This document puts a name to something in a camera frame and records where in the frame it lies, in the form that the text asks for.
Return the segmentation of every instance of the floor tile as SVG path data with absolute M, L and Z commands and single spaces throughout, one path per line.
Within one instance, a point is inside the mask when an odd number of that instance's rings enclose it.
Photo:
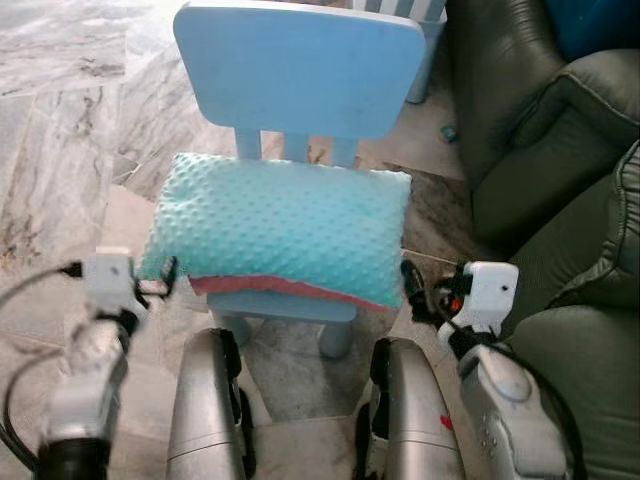
M 466 183 L 404 167 L 412 177 L 403 246 L 452 261 L 488 260 L 492 252 L 473 238 L 471 199 Z
M 62 351 L 57 345 L 21 335 L 0 333 L 0 392 L 3 398 L 9 380 L 28 361 L 44 354 Z M 18 419 L 34 407 L 44 406 L 49 394 L 57 385 L 60 375 L 59 357 L 46 359 L 27 370 L 14 387 L 11 400 L 11 416 Z M 39 432 L 39 425 L 34 435 Z
M 341 359 L 320 355 L 320 326 L 265 321 L 242 353 L 273 420 L 350 415 L 367 381 L 373 346 L 394 318 L 394 311 L 361 311 L 354 343 Z
M 0 285 L 13 284 L 20 275 L 5 276 L 0 272 Z M 0 312 L 0 330 L 63 345 L 65 323 L 76 324 L 87 319 L 85 296 L 78 281 L 63 277 L 43 280 L 15 296 Z
M 124 31 L 97 28 L 99 6 L 74 0 L 54 9 L 50 8 L 51 2 L 32 5 L 29 12 L 20 6 L 14 11 L 17 13 L 5 11 L 5 15 L 18 16 L 20 21 L 12 28 L 0 29 L 0 97 L 122 80 Z M 42 15 L 36 8 L 49 12 Z
M 112 158 L 33 111 L 0 217 L 0 255 L 27 264 L 91 251 L 99 236 Z
M 441 41 L 424 103 L 405 103 L 393 131 L 379 140 L 361 141 L 358 154 L 420 172 L 465 180 L 457 144 L 442 139 L 440 129 L 445 126 L 455 126 L 455 113 L 447 45 Z
M 271 425 L 273 423 L 273 419 L 271 418 L 269 410 L 267 410 L 267 406 L 264 403 L 264 399 L 262 398 L 262 393 L 260 392 L 258 385 L 251 376 L 251 372 L 247 366 L 247 361 L 244 357 L 242 358 L 242 371 L 238 376 L 238 386 L 244 390 L 249 398 L 253 425 L 255 427 Z
M 118 431 L 168 441 L 175 393 L 176 379 L 164 367 L 129 361 Z
M 118 432 L 111 453 L 109 480 L 162 480 L 168 443 Z
M 115 148 L 121 85 L 49 91 L 35 98 L 34 108 L 68 138 L 81 138 L 105 151 Z
M 113 178 L 111 181 L 116 185 L 122 185 L 136 168 L 138 168 L 137 162 L 115 154 L 113 156 Z
M 355 467 L 351 418 L 308 420 L 257 429 L 256 480 L 350 479 Z
M 33 97 L 0 98 L 0 217 L 7 203 L 33 100 Z
M 4 444 L 0 444 L 0 480 L 32 480 L 32 478 L 31 472 Z
M 203 128 L 193 143 L 189 145 L 188 151 L 229 157 L 236 156 L 236 139 L 232 128 L 208 123 L 204 117 L 201 119 L 201 123 Z
M 154 306 L 151 321 L 162 329 L 165 365 L 177 377 L 185 343 L 200 330 L 213 328 L 214 322 L 210 313 L 188 310 L 175 297 Z
M 117 153 L 138 164 L 162 150 L 155 165 L 170 165 L 199 132 L 199 127 L 193 132 L 193 124 L 200 113 L 175 45 L 124 85 L 122 105 Z
M 127 247 L 140 260 L 153 222 L 155 205 L 118 185 L 109 187 L 100 244 Z

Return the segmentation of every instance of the marble floor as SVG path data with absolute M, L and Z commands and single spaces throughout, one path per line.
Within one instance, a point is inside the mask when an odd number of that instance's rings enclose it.
M 139 257 L 172 156 L 235 153 L 232 131 L 199 113 L 180 61 L 171 20 L 182 3 L 0 3 L 0 288 L 101 243 L 127 245 Z M 361 142 L 356 165 L 413 176 L 404 247 L 434 278 L 451 261 L 492 256 L 471 236 L 456 145 L 439 139 L 439 129 L 454 120 L 442 47 L 426 102 L 405 105 L 384 139 Z M 264 157 L 281 151 L 281 136 L 263 133 Z M 328 153 L 327 139 L 312 139 L 311 162 L 325 162 Z M 186 287 L 154 307 L 134 340 L 111 478 L 163 478 L 182 345 L 215 322 Z M 318 355 L 316 327 L 253 324 L 240 383 L 257 425 L 257 478 L 326 478 L 326 465 L 334 478 L 350 477 L 354 414 L 366 396 L 373 344 L 388 332 L 425 350 L 454 420 L 467 478 L 487 478 L 460 404 L 455 362 L 433 332 L 409 317 L 406 306 L 361 312 L 354 348 L 339 361 Z M 3 309 L 0 391 L 25 358 L 63 346 L 83 318 L 82 292 L 65 279 L 34 287 Z M 16 426 L 32 446 L 57 369 L 55 361 L 44 363 L 19 385 Z M 298 461 L 287 464 L 286 457 Z M 22 478 L 27 472 L 0 445 L 0 479 Z

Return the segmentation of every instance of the red mark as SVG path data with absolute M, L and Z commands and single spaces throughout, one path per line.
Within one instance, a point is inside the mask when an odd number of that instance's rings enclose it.
M 453 313 L 458 313 L 461 308 L 462 308 L 462 302 L 460 301 L 460 299 L 457 297 L 454 298 L 453 301 L 451 302 L 451 310 L 453 310 Z
M 451 418 L 445 417 L 444 415 L 440 415 L 440 423 L 447 427 L 447 430 L 453 430 L 453 424 L 451 423 Z

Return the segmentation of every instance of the chair leg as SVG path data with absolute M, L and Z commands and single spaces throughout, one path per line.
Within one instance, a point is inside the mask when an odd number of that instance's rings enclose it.
M 353 322 L 330 323 L 322 327 L 318 347 L 320 353 L 329 358 L 340 358 L 349 352 Z
M 236 315 L 214 314 L 216 326 L 233 333 L 233 338 L 239 347 L 246 344 L 251 338 L 251 325 L 244 317 Z

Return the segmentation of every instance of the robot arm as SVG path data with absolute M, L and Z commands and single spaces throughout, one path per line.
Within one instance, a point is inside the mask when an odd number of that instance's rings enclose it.
M 143 294 L 169 295 L 175 262 L 164 292 L 142 292 L 122 250 L 89 256 L 77 276 L 84 278 L 92 319 L 74 332 L 62 361 L 38 450 L 38 480 L 106 479 L 129 341 L 148 315 Z
M 415 267 L 405 264 L 403 273 L 410 287 L 409 301 L 412 307 L 418 306 L 413 308 L 414 320 L 435 325 L 440 342 L 459 360 L 462 400 L 479 432 L 492 478 L 564 478 L 567 462 L 562 436 L 542 409 L 534 377 L 512 359 L 481 344 L 495 342 L 511 311 L 517 267 L 468 263 L 454 277 L 438 282 L 436 286 L 448 291 L 445 308 L 450 307 L 452 313 L 457 310 L 449 321 L 432 298 L 421 299 L 424 284 Z M 482 341 L 474 342 L 474 337 Z

